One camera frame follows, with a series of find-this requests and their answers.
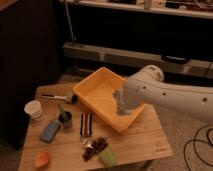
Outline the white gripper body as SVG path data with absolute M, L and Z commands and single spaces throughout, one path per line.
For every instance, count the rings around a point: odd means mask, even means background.
M 119 115 L 130 115 L 133 111 L 133 107 L 127 105 L 122 99 L 117 101 L 117 113 Z

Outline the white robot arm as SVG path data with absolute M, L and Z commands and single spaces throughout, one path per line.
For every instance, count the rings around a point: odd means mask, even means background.
M 155 65 L 128 77 L 114 96 L 120 115 L 129 115 L 141 103 L 148 103 L 213 124 L 213 88 L 164 83 L 164 74 Z

